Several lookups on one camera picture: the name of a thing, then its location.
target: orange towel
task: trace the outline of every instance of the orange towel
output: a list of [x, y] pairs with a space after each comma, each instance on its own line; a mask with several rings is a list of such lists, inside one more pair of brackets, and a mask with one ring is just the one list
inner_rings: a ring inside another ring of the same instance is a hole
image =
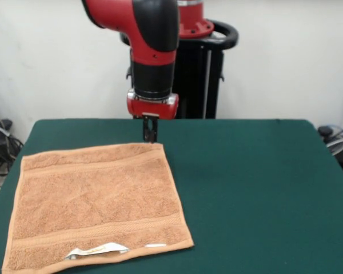
[[[126, 250], [105, 252], [116, 244]], [[54, 273], [191, 246], [161, 144], [50, 151], [22, 159], [2, 273]]]

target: green table surface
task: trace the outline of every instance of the green table surface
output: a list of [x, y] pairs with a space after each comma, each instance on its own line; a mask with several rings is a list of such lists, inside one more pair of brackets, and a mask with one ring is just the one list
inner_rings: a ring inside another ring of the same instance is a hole
[[[0, 191], [0, 272], [21, 157], [141, 142], [141, 128], [140, 120], [35, 124]], [[62, 273], [343, 273], [343, 172], [310, 123], [160, 121], [159, 141], [195, 247]]]

